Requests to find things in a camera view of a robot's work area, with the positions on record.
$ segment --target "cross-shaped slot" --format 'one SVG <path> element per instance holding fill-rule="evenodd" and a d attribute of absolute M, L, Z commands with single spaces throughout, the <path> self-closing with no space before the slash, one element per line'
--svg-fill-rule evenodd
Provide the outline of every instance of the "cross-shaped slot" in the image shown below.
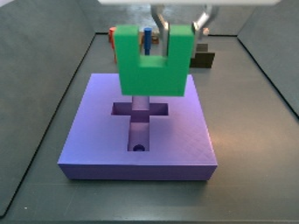
<path fill-rule="evenodd" d="M 150 109 L 132 109 L 132 102 L 115 102 L 112 116 L 131 116 L 128 151 L 150 151 L 150 116 L 168 116 L 167 103 L 150 103 Z"/>

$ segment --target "purple base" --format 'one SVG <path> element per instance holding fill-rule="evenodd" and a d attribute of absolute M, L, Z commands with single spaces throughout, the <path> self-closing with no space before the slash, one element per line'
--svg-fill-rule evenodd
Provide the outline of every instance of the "purple base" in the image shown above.
<path fill-rule="evenodd" d="M 111 115 L 120 93 L 118 74 L 92 74 L 59 166 L 70 179 L 208 180 L 218 167 L 202 105 L 188 75 L 184 97 L 151 97 L 168 103 L 168 115 L 150 118 L 150 151 L 127 151 L 128 115 Z"/>

